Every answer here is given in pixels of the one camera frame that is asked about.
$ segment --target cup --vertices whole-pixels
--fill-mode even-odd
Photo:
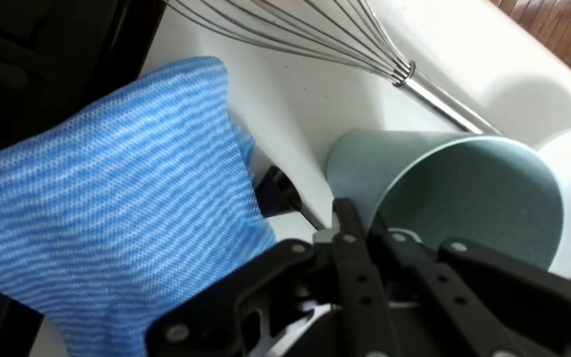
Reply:
[[[354,131],[334,145],[326,175],[367,230],[413,230],[435,250],[467,238],[550,268],[562,242],[554,173],[506,137]]]

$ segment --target mug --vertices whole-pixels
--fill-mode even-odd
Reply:
[[[367,230],[413,230],[433,250],[465,238],[550,268],[562,242],[554,173],[506,137],[354,131],[334,145],[326,175]]]

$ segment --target wire whisk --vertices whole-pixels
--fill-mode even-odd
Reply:
[[[482,115],[417,70],[367,0],[169,0],[191,22],[250,46],[365,70],[471,133],[498,135]]]

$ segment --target wooden surface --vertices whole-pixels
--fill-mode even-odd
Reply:
[[[492,0],[571,68],[571,0]]]

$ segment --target blue towel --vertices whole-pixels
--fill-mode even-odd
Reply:
[[[0,292],[72,357],[145,355],[145,329],[274,244],[227,72],[163,68],[0,153]]]

